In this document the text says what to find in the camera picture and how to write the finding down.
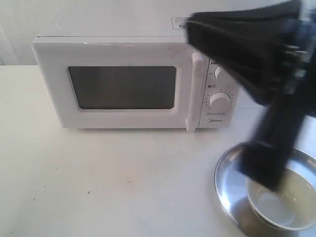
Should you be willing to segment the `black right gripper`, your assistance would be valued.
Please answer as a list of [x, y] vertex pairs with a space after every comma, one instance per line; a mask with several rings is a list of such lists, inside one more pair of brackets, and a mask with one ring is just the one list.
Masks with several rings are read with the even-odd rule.
[[250, 10], [196, 12], [186, 22], [187, 42], [265, 106], [284, 87], [307, 47], [302, 6], [288, 0]]

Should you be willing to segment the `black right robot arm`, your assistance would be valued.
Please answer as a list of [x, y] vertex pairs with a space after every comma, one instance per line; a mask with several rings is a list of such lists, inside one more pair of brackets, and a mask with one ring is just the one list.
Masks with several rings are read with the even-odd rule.
[[300, 0], [196, 12], [188, 44], [219, 63], [267, 110], [242, 152], [241, 173], [275, 191], [306, 116], [316, 115], [316, 11]]

